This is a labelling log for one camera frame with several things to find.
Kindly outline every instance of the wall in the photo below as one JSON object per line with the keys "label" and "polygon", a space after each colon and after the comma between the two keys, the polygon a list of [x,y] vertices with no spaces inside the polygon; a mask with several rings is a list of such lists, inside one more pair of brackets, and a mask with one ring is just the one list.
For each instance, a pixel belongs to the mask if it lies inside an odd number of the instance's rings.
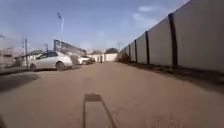
{"label": "wall", "polygon": [[172,66],[172,42],[169,19],[148,31],[150,63]]}
{"label": "wall", "polygon": [[106,56],[106,60],[105,61],[108,61],[108,62],[112,62],[112,61],[115,61],[117,56],[118,56],[118,53],[114,53],[114,54],[105,54]]}
{"label": "wall", "polygon": [[128,56],[130,56],[129,55],[129,45],[125,48],[125,52],[127,53]]}
{"label": "wall", "polygon": [[135,58],[135,42],[132,42],[130,45],[131,45],[131,61],[136,61],[136,58]]}
{"label": "wall", "polygon": [[192,0],[174,12],[179,66],[224,72],[223,5]]}
{"label": "wall", "polygon": [[137,43],[137,52],[138,52],[137,54],[138,63],[147,64],[145,34],[139,37],[136,40],[136,43]]}
{"label": "wall", "polygon": [[147,64],[149,51],[150,64],[224,73],[223,5],[223,0],[187,2],[148,31],[149,49],[144,34],[136,48],[131,43],[131,60]]}

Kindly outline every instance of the car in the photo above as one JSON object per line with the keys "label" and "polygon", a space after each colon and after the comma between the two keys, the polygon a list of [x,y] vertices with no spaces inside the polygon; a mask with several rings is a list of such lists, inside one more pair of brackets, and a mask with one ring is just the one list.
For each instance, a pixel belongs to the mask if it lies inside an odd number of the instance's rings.
{"label": "car", "polygon": [[32,60],[29,68],[31,71],[37,69],[57,69],[59,71],[72,67],[73,63],[69,56],[61,52],[47,52]]}
{"label": "car", "polygon": [[92,58],[88,56],[79,56],[78,57],[79,64],[87,65],[87,64],[92,64],[93,60]]}

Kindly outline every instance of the building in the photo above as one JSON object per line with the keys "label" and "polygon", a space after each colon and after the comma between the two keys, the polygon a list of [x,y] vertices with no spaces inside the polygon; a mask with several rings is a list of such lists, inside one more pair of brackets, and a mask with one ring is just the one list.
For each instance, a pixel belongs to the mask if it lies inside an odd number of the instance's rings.
{"label": "building", "polygon": [[86,50],[75,47],[65,42],[61,42],[61,50],[60,50],[59,40],[54,40],[54,51],[60,51],[65,54],[76,55],[76,56],[85,56],[87,54]]}

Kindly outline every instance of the sky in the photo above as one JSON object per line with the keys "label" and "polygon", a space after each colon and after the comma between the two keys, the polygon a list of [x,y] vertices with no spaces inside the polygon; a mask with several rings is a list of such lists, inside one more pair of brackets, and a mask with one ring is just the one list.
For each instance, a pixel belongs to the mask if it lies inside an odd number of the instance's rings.
{"label": "sky", "polygon": [[[53,48],[60,39],[87,50],[131,43],[188,0],[0,0],[0,47]],[[62,34],[61,20],[64,18]]]}

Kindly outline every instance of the concrete wall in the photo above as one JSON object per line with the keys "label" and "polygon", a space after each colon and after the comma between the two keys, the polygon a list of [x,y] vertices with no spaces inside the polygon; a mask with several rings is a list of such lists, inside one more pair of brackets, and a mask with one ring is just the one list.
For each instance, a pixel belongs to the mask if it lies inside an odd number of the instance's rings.
{"label": "concrete wall", "polygon": [[146,56],[146,40],[145,34],[139,37],[137,40],[137,60],[138,63],[147,64],[147,56]]}
{"label": "concrete wall", "polygon": [[223,5],[192,0],[174,13],[180,66],[224,72]]}
{"label": "concrete wall", "polygon": [[127,55],[130,56],[130,55],[129,55],[129,45],[126,46],[125,51],[126,51]]}
{"label": "concrete wall", "polygon": [[169,19],[148,31],[150,63],[172,66],[172,42]]}
{"label": "concrete wall", "polygon": [[136,58],[135,58],[135,42],[131,43],[131,61],[136,61]]}

